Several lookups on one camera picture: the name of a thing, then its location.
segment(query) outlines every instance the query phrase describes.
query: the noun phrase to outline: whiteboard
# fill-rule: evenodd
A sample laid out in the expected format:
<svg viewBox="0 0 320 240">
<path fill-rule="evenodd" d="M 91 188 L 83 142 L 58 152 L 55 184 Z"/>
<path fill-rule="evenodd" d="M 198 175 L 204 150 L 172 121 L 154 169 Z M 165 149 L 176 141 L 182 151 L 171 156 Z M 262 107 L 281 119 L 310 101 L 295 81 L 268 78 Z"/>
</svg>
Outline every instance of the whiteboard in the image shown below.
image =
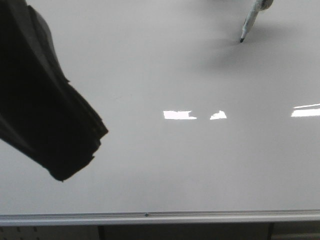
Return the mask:
<svg viewBox="0 0 320 240">
<path fill-rule="evenodd" d="M 64 182 L 1 141 L 3 224 L 52 214 L 320 219 L 319 1 L 275 1 L 243 43 L 250 0 L 27 2 L 109 133 Z"/>
</svg>

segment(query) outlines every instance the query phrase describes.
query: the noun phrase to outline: marker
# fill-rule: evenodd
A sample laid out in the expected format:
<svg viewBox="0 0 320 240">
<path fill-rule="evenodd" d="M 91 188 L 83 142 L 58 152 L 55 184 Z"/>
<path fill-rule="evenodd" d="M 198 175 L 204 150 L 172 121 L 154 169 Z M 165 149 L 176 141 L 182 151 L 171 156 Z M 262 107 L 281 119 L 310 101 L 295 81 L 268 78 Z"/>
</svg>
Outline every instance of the marker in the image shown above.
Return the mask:
<svg viewBox="0 0 320 240">
<path fill-rule="evenodd" d="M 251 10 L 249 11 L 244 21 L 240 43 L 242 43 L 245 40 L 247 33 L 251 30 L 252 26 L 256 21 L 258 13 L 260 11 L 268 9 L 273 2 L 274 0 L 256 0 L 254 2 Z"/>
</svg>

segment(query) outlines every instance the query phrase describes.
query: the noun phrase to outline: black cloth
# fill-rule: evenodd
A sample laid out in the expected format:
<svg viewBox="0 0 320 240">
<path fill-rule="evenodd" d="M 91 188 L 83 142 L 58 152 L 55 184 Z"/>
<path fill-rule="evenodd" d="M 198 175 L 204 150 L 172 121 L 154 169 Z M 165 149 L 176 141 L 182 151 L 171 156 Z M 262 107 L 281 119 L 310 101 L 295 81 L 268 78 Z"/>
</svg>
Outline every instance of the black cloth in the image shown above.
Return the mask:
<svg viewBox="0 0 320 240">
<path fill-rule="evenodd" d="M 0 0 L 0 138 L 63 181 L 107 132 L 65 78 L 43 18 L 24 0 Z"/>
</svg>

